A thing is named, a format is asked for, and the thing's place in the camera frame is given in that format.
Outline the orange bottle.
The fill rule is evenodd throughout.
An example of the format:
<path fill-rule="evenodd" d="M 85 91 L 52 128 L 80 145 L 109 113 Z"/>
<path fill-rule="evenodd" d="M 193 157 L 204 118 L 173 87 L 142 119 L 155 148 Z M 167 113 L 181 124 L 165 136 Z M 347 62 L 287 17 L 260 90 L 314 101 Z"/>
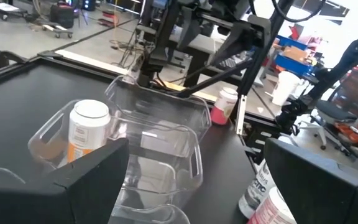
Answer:
<path fill-rule="evenodd" d="M 80 100 L 70 112 L 68 162 L 104 146 L 111 117 L 106 104 L 97 100 Z"/>

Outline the office chair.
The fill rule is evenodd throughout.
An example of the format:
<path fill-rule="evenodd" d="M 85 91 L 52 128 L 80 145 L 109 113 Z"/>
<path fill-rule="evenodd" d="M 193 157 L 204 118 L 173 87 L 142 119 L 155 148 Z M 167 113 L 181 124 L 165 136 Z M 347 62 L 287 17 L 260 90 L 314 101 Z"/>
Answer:
<path fill-rule="evenodd" d="M 320 137 L 320 149 L 325 150 L 328 140 L 335 148 L 351 154 L 351 147 L 358 147 L 358 67 L 353 68 L 327 100 L 316 104 L 316 116 L 303 129 L 313 129 Z"/>

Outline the white metal bracket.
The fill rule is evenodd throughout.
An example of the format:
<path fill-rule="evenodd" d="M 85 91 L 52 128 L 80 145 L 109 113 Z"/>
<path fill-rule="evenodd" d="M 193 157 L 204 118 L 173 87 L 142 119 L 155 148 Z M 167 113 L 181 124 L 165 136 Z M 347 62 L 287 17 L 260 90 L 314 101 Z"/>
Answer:
<path fill-rule="evenodd" d="M 243 133 L 244 126 L 244 118 L 246 113 L 246 104 L 247 104 L 247 96 L 241 95 L 238 104 L 237 104 L 237 113 L 236 113 L 236 134 L 241 136 Z"/>

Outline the black case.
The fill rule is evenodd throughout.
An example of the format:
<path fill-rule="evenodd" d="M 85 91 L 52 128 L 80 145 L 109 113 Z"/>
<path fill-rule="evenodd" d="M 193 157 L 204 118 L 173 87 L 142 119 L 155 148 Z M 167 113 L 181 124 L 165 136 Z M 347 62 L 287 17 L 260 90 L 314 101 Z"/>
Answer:
<path fill-rule="evenodd" d="M 57 2 L 50 8 L 50 21 L 69 29 L 74 25 L 74 9 L 66 2 Z"/>

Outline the black frame strut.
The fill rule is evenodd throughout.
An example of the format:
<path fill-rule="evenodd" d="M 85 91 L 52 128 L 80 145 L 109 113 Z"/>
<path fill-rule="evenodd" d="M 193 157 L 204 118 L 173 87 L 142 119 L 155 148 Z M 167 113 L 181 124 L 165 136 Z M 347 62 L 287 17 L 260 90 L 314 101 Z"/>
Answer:
<path fill-rule="evenodd" d="M 249 66 L 251 66 L 253 64 L 253 60 L 248 60 L 248 61 L 243 61 L 241 63 L 239 63 L 238 65 L 236 65 L 233 68 L 230 68 L 229 70 L 225 70 L 193 87 L 189 87 L 189 88 L 185 88 L 182 91 L 176 92 L 173 95 L 179 97 L 179 98 L 188 98 L 190 95 L 196 93 L 197 91 L 200 91 L 206 87 L 209 87 L 217 82 L 220 82 L 228 77 L 230 77 L 231 75 L 240 72 L 244 69 L 247 69 Z"/>
<path fill-rule="evenodd" d="M 244 76 L 242 77 L 241 84 L 238 86 L 237 91 L 239 96 L 246 96 L 250 91 L 254 80 L 259 72 L 262 62 L 267 56 L 275 37 L 277 36 L 283 22 L 284 17 L 280 15 L 280 11 L 283 12 L 283 15 L 287 15 L 294 0 L 273 0 L 273 3 L 277 5 L 278 9 L 275 9 L 272 16 L 270 17 L 271 29 L 270 37 L 268 38 L 267 46 L 257 49 L 252 57 L 252 64 L 246 69 Z"/>

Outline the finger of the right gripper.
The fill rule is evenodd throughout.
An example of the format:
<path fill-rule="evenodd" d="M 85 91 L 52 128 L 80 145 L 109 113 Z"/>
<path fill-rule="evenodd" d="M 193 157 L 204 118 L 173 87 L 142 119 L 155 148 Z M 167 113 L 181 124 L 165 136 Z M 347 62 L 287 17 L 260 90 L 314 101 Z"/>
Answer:
<path fill-rule="evenodd" d="M 187 46 L 200 34 L 202 20 L 198 17 L 195 8 L 182 9 L 183 26 L 178 40 L 177 49 L 185 50 Z"/>
<path fill-rule="evenodd" d="M 251 23 L 234 23 L 229 36 L 215 52 L 210 64 L 217 65 L 233 55 L 258 47 L 259 44 L 260 35 L 255 25 Z"/>

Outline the clear plastic bin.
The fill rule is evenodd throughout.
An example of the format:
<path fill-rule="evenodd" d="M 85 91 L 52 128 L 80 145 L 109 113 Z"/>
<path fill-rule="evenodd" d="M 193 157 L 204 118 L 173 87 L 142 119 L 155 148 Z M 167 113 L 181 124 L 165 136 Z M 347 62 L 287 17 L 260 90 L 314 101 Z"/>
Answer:
<path fill-rule="evenodd" d="M 25 184 L 20 176 L 0 167 L 0 185 Z M 137 193 L 122 193 L 107 224 L 190 224 L 186 214 L 170 204 L 144 208 Z"/>
<path fill-rule="evenodd" d="M 202 139 L 211 127 L 211 117 L 204 99 L 177 98 L 142 87 L 128 75 L 115 78 L 104 92 L 114 116 L 132 118 L 167 128 L 188 128 Z"/>
<path fill-rule="evenodd" d="M 70 112 L 75 101 L 57 111 L 29 140 L 28 148 L 48 173 L 68 164 Z M 182 207 L 202 184 L 198 137 L 186 126 L 143 115 L 110 115 L 108 140 L 129 141 L 126 177 L 116 203 L 132 208 L 162 204 Z"/>

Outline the light wooden base board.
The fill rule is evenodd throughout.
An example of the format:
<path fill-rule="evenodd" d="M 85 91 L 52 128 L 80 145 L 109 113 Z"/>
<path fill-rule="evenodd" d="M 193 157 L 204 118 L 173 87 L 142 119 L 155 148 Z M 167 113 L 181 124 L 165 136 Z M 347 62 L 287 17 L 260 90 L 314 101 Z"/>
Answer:
<path fill-rule="evenodd" d="M 86 56 L 83 56 L 80 54 L 76 54 L 76 53 L 73 53 L 73 52 L 70 52 L 67 50 L 57 50 L 57 51 L 55 51 L 55 53 L 63 56 L 63 58 L 71 59 L 71 60 L 74 60 L 75 62 L 82 62 L 87 65 L 96 66 L 97 68 L 102 68 L 102 69 L 108 70 L 110 72 L 117 73 L 118 75 L 132 75 L 132 72 L 130 72 L 130 70 L 128 70 L 128 69 L 120 68 L 115 65 L 101 62 L 99 60 L 89 58 L 89 57 L 86 57 Z M 172 90 L 184 90 L 184 88 L 185 88 L 183 86 L 176 85 L 176 84 L 166 82 L 166 81 L 163 81 L 162 83 L 166 84 L 166 86 Z M 198 92 L 194 93 L 193 95 L 203 98 L 204 100 L 212 101 L 213 103 L 217 100 L 216 96 L 209 95 L 207 93 L 203 93 L 202 91 L 198 91 Z"/>

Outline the cardboard box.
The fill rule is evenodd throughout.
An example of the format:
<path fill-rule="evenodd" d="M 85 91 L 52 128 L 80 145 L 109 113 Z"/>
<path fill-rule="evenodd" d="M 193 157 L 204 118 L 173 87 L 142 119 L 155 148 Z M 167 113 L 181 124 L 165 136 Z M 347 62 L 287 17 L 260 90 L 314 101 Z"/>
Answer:
<path fill-rule="evenodd" d="M 298 47 L 289 46 L 283 50 L 283 56 L 295 60 L 300 63 L 305 63 L 309 56 L 309 52 L 301 50 Z"/>

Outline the flat dolly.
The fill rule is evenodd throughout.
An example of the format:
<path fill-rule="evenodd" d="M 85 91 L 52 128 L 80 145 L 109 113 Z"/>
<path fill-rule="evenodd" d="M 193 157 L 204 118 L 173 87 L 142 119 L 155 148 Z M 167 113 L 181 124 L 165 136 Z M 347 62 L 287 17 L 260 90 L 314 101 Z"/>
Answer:
<path fill-rule="evenodd" d="M 25 17 L 27 10 L 13 6 L 13 3 L 0 2 L 0 15 L 3 21 L 7 21 L 9 17 Z"/>
<path fill-rule="evenodd" d="M 71 39 L 73 37 L 73 32 L 71 30 L 62 27 L 58 23 L 44 21 L 44 22 L 42 22 L 41 28 L 44 31 L 48 30 L 50 32 L 53 32 L 57 39 L 59 39 L 63 36 L 66 36 L 69 39 Z"/>

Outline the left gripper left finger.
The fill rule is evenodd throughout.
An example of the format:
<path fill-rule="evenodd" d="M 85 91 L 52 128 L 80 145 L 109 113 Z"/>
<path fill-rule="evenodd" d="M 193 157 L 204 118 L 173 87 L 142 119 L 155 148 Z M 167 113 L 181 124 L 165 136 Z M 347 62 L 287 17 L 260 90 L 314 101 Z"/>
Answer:
<path fill-rule="evenodd" d="M 25 184 L 0 184 L 0 224 L 107 224 L 126 176 L 121 138 Z"/>

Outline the red bottle white cap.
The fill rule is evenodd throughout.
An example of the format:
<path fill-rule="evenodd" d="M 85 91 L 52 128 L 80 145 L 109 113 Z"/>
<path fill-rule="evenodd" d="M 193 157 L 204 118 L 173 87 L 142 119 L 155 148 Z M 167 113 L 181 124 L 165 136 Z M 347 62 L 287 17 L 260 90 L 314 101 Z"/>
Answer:
<path fill-rule="evenodd" d="M 232 88 L 223 87 L 211 110 L 211 121 L 214 124 L 225 125 L 234 109 L 238 93 Z"/>

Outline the black device with lights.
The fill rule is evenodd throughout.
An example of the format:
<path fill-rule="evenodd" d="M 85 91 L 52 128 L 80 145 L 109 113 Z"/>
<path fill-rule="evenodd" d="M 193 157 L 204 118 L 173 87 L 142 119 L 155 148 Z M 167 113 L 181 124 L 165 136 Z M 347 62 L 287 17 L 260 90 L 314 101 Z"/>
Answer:
<path fill-rule="evenodd" d="M 81 9 L 94 11 L 96 9 L 96 0 L 79 0 Z"/>

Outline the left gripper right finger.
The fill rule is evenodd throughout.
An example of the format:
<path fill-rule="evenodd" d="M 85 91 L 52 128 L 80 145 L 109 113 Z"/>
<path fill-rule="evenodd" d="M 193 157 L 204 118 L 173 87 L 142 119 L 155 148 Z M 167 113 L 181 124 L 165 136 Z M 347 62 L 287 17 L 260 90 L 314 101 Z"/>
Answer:
<path fill-rule="evenodd" d="M 264 157 L 297 224 L 358 224 L 358 170 L 274 138 Z"/>

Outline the red and white Spindrift can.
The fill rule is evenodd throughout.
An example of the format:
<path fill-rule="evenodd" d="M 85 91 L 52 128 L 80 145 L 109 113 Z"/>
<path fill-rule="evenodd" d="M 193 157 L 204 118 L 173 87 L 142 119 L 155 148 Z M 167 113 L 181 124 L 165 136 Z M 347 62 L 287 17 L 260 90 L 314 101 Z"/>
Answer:
<path fill-rule="evenodd" d="M 246 224 L 297 224 L 277 186 L 258 206 Z"/>

